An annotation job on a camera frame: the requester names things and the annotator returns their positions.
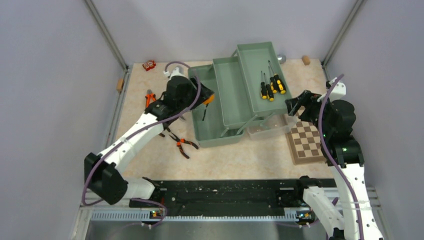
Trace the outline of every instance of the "screwdriver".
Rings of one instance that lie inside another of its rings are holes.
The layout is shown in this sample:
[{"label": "screwdriver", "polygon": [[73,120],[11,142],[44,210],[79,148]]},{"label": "screwdriver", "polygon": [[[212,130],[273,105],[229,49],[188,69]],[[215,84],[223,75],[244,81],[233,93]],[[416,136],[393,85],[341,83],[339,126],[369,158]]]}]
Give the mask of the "screwdriver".
[{"label": "screwdriver", "polygon": [[273,74],[271,73],[271,68],[268,66],[269,71],[269,80],[271,81],[271,90],[273,94],[277,93],[277,82],[276,79],[273,77]]},{"label": "screwdriver", "polygon": [[[265,75],[265,72],[263,73],[263,79],[266,81],[267,76]],[[271,86],[269,84],[266,85],[266,96],[268,97],[268,100],[270,102],[274,101],[274,93],[271,90]]]},{"label": "screwdriver", "polygon": [[267,99],[267,89],[265,88],[265,82],[262,81],[262,71],[260,71],[260,96],[262,99]]},{"label": "screwdriver", "polygon": [[284,85],[283,81],[281,81],[280,76],[274,71],[273,66],[271,66],[271,61],[268,60],[269,67],[271,67],[272,72],[274,73],[274,79],[277,82],[279,93],[285,94],[286,93],[286,86]]}]

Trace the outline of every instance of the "pliers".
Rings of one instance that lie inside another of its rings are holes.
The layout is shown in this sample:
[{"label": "pliers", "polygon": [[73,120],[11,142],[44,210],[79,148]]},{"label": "pliers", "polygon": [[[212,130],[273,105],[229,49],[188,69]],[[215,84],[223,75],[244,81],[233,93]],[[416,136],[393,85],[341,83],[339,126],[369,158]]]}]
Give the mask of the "pliers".
[{"label": "pliers", "polygon": [[171,132],[171,135],[169,135],[173,140],[176,141],[176,146],[179,148],[179,152],[186,158],[189,159],[190,157],[184,152],[183,146],[181,146],[181,143],[183,144],[189,144],[191,146],[193,146],[195,149],[199,149],[199,147],[196,145],[196,143],[192,142],[192,141],[187,141],[184,138],[179,138],[177,137],[177,135],[175,135],[174,133]]},{"label": "pliers", "polygon": [[150,101],[153,103],[154,101],[156,101],[156,94],[154,94],[152,92],[152,90],[147,89],[147,94],[146,94],[146,108],[150,105]]}]

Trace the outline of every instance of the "metal frame pole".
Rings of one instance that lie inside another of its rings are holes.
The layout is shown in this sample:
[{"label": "metal frame pole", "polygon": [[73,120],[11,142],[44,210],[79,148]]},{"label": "metal frame pole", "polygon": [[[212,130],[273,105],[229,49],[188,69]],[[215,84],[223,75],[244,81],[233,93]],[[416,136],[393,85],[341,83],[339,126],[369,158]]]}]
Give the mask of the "metal frame pole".
[{"label": "metal frame pole", "polygon": [[115,56],[116,60],[119,62],[120,66],[124,71],[128,69],[128,65],[125,63],[124,57],[122,57],[121,52],[118,49],[117,44],[115,43],[114,39],[112,38],[111,33],[109,32],[108,28],[106,27],[105,22],[103,21],[102,17],[99,14],[99,11],[97,11],[96,6],[94,5],[92,0],[83,0],[85,5],[87,6],[91,16],[93,17],[95,23],[97,24],[101,34],[103,35],[104,39],[106,40],[107,45],[109,46],[110,50],[112,51],[113,55]]},{"label": "metal frame pole", "polygon": [[325,55],[324,60],[321,62],[322,68],[324,69],[325,77],[327,80],[330,79],[330,76],[327,72],[327,65],[333,58],[334,53],[337,51],[340,43],[343,41],[343,38],[345,37],[346,33],[348,32],[349,28],[352,25],[352,22],[354,21],[355,17],[358,15],[358,12],[360,11],[361,7],[364,5],[364,3],[367,0],[356,0],[355,4],[353,5],[352,10],[350,11],[349,15],[347,16],[346,20],[343,23],[343,26],[341,26],[340,31],[338,32],[336,38],[334,39],[333,43],[331,44],[330,49],[328,50],[327,54]]}]

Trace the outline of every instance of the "orange pliers handle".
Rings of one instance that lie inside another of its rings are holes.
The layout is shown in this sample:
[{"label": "orange pliers handle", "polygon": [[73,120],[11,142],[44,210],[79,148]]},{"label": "orange pliers handle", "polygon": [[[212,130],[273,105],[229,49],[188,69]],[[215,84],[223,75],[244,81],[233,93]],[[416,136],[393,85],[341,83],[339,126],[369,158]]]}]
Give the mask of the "orange pliers handle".
[{"label": "orange pliers handle", "polygon": [[154,93],[150,93],[150,94],[146,94],[145,96],[146,98],[146,108],[150,105],[150,102],[154,102],[156,101],[156,94]]},{"label": "orange pliers handle", "polygon": [[181,142],[177,142],[176,146],[179,149],[179,152],[186,158],[186,159],[190,159],[190,157],[184,152],[183,146],[181,146]]},{"label": "orange pliers handle", "polygon": [[185,140],[184,138],[181,138],[179,141],[182,142],[183,144],[190,144],[195,149],[199,149],[199,146],[197,146],[196,143],[194,143],[192,141]]}]

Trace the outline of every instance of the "clear plastic container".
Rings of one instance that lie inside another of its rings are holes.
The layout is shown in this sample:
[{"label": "clear plastic container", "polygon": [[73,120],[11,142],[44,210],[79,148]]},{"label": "clear plastic container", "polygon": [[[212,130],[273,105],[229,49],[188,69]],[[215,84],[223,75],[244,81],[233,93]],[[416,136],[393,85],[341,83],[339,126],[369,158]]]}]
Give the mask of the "clear plastic container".
[{"label": "clear plastic container", "polygon": [[298,118],[295,116],[274,115],[264,126],[247,127],[247,133],[252,140],[268,139],[289,133],[297,122]]}]

